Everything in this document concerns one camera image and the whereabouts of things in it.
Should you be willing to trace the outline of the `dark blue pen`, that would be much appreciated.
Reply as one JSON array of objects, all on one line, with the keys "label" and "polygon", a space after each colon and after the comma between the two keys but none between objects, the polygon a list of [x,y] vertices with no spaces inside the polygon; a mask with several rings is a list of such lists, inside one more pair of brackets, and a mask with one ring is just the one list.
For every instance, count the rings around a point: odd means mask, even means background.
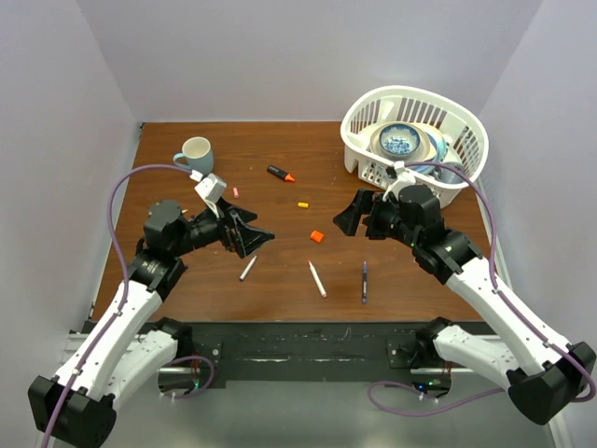
[{"label": "dark blue pen", "polygon": [[361,302],[362,304],[368,303],[368,263],[363,262],[362,269],[362,289],[361,289]]}]

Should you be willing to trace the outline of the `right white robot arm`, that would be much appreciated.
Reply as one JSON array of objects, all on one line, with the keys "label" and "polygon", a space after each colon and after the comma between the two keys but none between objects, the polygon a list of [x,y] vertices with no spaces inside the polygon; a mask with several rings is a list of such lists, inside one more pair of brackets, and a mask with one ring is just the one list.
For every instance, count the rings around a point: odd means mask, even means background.
[{"label": "right white robot arm", "polygon": [[538,318],[496,276],[492,259],[445,226],[430,188],[414,185],[398,194],[360,189],[333,222],[347,236],[365,224],[367,238],[407,246],[417,264],[471,305],[502,341],[489,343],[439,317],[417,334],[415,354],[422,364],[435,367],[444,360],[469,368],[507,392],[518,411],[538,425],[571,402],[595,397],[592,348],[569,343]]}]

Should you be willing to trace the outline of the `white pink pen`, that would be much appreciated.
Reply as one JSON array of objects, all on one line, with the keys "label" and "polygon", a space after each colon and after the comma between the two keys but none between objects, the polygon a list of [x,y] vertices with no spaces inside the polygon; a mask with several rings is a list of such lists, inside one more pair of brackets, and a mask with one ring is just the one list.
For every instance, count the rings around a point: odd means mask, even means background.
[{"label": "white pink pen", "polygon": [[312,278],[317,286],[317,289],[318,289],[320,295],[323,298],[326,298],[327,297],[326,289],[321,281],[321,278],[320,278],[318,272],[316,271],[314,265],[312,264],[312,262],[310,260],[308,261],[308,265],[309,265],[309,270],[312,274]]}]

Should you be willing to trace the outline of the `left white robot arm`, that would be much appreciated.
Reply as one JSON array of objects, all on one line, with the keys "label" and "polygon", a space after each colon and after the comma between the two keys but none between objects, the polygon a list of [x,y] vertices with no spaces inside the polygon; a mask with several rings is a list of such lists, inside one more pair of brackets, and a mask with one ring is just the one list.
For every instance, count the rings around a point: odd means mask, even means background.
[{"label": "left white robot arm", "polygon": [[220,243],[244,258],[273,240],[272,232],[251,226],[255,219],[255,213],[223,199],[191,219],[175,201],[151,206],[144,236],[102,318],[51,378],[38,376],[29,387],[43,446],[52,438],[75,447],[101,446],[119,407],[163,366],[203,363],[207,379],[214,379],[215,365],[196,354],[188,325],[162,318],[138,345],[132,341],[185,272],[183,256]]}]

